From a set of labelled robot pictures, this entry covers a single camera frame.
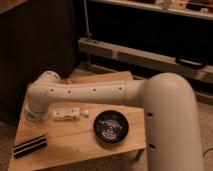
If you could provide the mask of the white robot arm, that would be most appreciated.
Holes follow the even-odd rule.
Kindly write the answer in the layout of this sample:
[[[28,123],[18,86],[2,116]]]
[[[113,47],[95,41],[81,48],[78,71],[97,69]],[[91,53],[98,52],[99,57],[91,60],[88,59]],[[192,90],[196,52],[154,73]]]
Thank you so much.
[[[42,121],[54,102],[139,107],[144,110],[148,171],[204,171],[199,112],[186,79],[161,73],[145,80],[62,84],[53,71],[27,88],[26,118]]]

